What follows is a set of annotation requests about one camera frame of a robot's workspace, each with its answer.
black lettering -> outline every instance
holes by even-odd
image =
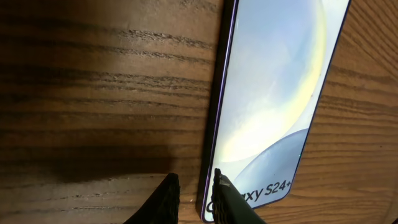
[[[254,194],[254,190],[251,192],[251,194],[249,192],[246,193],[246,195],[248,195],[248,199],[246,199],[246,201],[248,201],[249,199],[253,200],[253,194]]]
[[[257,202],[257,200],[259,200],[259,197],[261,195],[262,190],[264,190],[264,189],[261,189],[260,192],[258,190],[256,190],[256,200],[255,200],[255,202]]]
[[[207,212],[213,212],[213,206],[211,206],[211,210],[210,210],[210,205],[212,205],[213,202],[210,202],[207,206],[206,206],[206,211]]]
[[[279,184],[280,184],[279,182],[276,182],[276,183],[275,183],[275,188],[274,188],[274,190],[272,191],[272,193],[278,192],[277,189],[278,189],[278,187],[279,187]]]
[[[271,187],[272,187],[273,185],[274,185],[274,184],[268,185],[268,187],[267,187],[268,192],[266,193],[266,195],[270,195],[270,194],[272,193]]]
[[[286,180],[283,181],[283,183],[280,185],[279,189],[285,190],[285,184],[286,184]]]

smartphone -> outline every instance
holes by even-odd
[[[197,208],[214,169],[252,208],[290,191],[350,0],[225,0]]]

wood surface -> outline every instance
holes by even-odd
[[[195,197],[222,0],[0,1],[0,223],[122,223]],[[353,0],[294,187],[268,223],[398,217],[398,1]]]

wood grain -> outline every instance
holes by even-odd
[[[0,1],[0,223],[122,223],[168,172],[195,197],[221,0]],[[269,223],[398,217],[398,1],[353,0]]]

brown wooden surface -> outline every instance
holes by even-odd
[[[0,1],[0,223],[122,223],[195,195],[222,0]],[[354,0],[294,188],[269,223],[398,217],[398,1]]]

